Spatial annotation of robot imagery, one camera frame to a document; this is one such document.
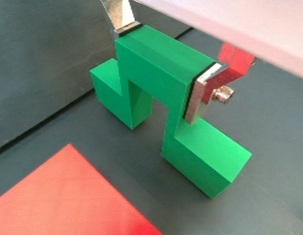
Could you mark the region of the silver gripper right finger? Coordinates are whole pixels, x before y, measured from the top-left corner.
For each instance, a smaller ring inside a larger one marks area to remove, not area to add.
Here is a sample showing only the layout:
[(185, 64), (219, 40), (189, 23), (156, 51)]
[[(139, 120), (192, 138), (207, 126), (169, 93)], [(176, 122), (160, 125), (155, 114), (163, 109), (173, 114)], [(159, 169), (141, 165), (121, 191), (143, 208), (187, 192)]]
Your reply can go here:
[(224, 43), (220, 48), (219, 61), (213, 62), (193, 79), (184, 119), (193, 124), (207, 110), (212, 100), (227, 104), (235, 90), (228, 83), (247, 75), (255, 56)]

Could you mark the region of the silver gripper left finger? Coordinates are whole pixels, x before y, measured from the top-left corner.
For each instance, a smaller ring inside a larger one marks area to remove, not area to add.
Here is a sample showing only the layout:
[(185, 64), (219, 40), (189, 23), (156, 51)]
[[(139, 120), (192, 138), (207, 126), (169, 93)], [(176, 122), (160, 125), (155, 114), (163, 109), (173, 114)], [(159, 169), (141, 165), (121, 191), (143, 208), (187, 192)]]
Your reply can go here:
[(111, 24), (113, 38), (119, 39), (143, 24), (136, 20), (129, 0), (100, 0)]

